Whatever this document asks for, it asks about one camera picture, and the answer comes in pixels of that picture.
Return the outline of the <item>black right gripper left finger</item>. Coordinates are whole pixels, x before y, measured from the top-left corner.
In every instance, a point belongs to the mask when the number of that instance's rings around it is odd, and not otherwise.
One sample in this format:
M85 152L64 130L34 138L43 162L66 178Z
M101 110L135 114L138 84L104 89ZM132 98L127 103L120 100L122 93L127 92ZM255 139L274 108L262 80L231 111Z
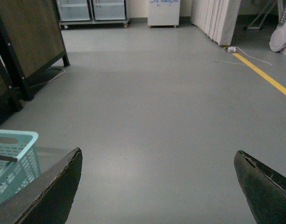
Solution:
M0 204L0 224L63 224L81 178L83 155L75 148Z

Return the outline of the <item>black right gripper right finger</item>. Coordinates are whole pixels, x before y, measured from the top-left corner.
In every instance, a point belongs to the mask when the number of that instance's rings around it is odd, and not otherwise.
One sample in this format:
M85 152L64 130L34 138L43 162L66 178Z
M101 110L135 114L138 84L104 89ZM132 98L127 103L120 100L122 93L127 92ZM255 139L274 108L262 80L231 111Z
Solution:
M286 177L242 150L234 167L256 223L286 224Z

